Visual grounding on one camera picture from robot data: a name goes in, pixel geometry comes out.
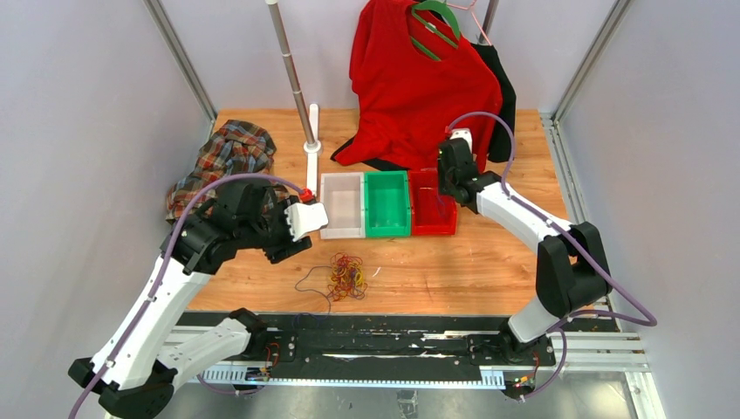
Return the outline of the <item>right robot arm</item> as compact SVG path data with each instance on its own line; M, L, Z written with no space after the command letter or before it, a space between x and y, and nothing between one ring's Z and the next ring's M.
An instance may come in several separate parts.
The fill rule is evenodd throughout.
M457 130L439 146L439 191L463 207L500 224L537 256L536 294L503 328L501 356L518 364L531 356L533 341L558 321L605 297L612 287L600 234L590 223L553 216L515 192L502 177L479 172L468 130Z

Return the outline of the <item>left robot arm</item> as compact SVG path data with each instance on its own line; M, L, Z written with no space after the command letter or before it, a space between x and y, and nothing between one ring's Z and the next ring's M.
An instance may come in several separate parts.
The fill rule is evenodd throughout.
M325 206L309 189L293 186L288 198L266 207L278 183L274 175L229 175L211 184L216 198L199 192L186 206L117 331L93 357L69 368L109 415L154 418L182 385L217 362L265 354L267 327L244 308L178 346L164 344L190 301L239 251L258 249L276 264L308 250L310 235L327 226Z

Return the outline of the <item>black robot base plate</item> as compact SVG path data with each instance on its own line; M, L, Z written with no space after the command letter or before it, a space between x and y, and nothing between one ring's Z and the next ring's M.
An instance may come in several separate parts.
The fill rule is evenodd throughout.
M235 355L275 378L337 381L479 381L481 367L528 374L553 367L552 344L500 336L500 316L265 314L262 350Z

